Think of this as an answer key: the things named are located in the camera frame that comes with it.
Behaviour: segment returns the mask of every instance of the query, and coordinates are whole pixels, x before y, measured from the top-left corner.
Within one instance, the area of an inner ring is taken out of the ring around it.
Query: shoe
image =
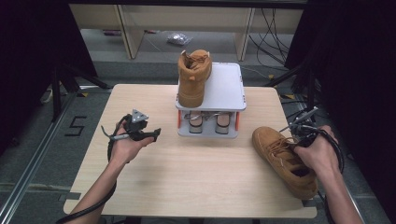
[[[190,117],[191,118],[197,117],[197,118],[189,120],[189,123],[190,123],[189,132],[190,133],[202,133],[203,119],[201,116],[201,111],[190,111]]]
[[[229,126],[230,126],[230,113],[217,115],[216,133],[227,134]]]
[[[260,127],[252,135],[257,153],[271,164],[294,197],[311,199],[318,192],[317,175],[293,152],[289,140],[269,127]]]
[[[212,72],[210,53],[198,49],[188,55],[183,50],[177,62],[179,86],[177,99],[184,107],[198,107],[205,94],[205,83]]]

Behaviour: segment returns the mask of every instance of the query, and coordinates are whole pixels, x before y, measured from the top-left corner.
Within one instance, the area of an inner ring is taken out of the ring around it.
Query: wooden table
[[[82,198],[106,167],[108,138],[100,126],[112,133],[116,122],[135,108],[149,117],[145,132],[162,132],[126,165],[104,215],[315,217],[316,207],[304,207],[294,198],[251,143],[256,128],[287,125],[276,90],[245,87],[245,95],[247,108],[235,139],[194,138],[177,134],[176,85],[115,86],[71,192]],[[77,203],[67,200],[64,211],[70,213]]]

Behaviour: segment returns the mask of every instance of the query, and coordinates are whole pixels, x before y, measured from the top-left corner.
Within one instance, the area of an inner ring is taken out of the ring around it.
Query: sneaker
[[[177,99],[184,107],[198,107],[205,94],[205,83],[212,71],[210,53],[198,49],[188,55],[183,50],[177,62],[179,86]]]
[[[318,192],[317,176],[293,152],[291,139],[269,127],[260,127],[252,135],[257,153],[271,164],[294,197],[308,200]]]

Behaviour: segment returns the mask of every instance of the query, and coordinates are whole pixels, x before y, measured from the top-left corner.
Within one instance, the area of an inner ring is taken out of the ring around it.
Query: white cabinet
[[[237,59],[243,61],[250,33],[265,33],[260,8],[155,7],[125,5],[70,5],[80,29],[121,30],[130,59],[136,56],[145,30],[233,33]],[[272,9],[264,9],[271,22]],[[302,11],[276,10],[278,34],[294,34]]]

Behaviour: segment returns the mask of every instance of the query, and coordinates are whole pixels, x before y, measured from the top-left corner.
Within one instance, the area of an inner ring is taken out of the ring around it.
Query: hand
[[[125,133],[125,129],[123,125],[126,121],[124,121],[121,125],[117,134]],[[140,151],[142,147],[147,146],[148,144],[154,141],[154,137],[147,137],[140,141],[134,141],[131,138],[125,138],[114,142],[113,150],[111,152],[110,161],[115,161],[120,164],[126,164],[129,161],[133,160],[137,153]]]
[[[325,125],[319,128],[326,131],[337,142],[331,127]],[[321,134],[311,146],[296,147],[294,152],[300,156],[306,166],[313,169],[318,175],[338,171],[337,155],[332,145]]]

